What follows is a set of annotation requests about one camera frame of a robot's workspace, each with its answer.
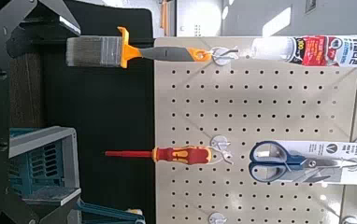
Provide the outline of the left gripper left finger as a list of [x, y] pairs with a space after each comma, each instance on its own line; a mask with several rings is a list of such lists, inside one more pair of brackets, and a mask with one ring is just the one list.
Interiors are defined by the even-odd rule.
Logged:
[[28, 195], [10, 188], [30, 208], [29, 217], [19, 224], [80, 224], [81, 212], [77, 208], [80, 188], [43, 187]]

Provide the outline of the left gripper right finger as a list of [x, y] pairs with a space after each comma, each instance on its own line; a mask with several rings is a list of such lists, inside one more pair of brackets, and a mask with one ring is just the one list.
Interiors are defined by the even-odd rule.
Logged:
[[78, 37], [78, 22], [64, 0], [35, 0], [36, 6], [13, 30], [7, 41], [11, 58], [36, 51], [41, 45], [63, 44], [69, 37]]

